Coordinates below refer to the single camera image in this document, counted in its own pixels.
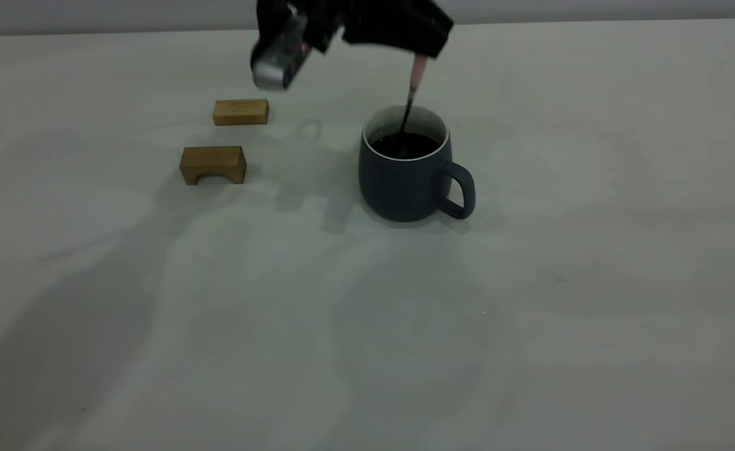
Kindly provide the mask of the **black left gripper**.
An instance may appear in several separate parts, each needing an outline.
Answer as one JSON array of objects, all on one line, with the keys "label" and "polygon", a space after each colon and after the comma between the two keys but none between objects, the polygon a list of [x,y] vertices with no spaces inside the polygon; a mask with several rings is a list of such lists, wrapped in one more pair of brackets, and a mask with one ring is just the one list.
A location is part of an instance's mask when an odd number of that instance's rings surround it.
[{"label": "black left gripper", "polygon": [[305,43],[321,53],[343,32],[350,44],[407,49],[435,59],[445,48],[455,23],[436,1],[402,1],[400,37],[379,18],[381,5],[370,1],[305,1]]}]

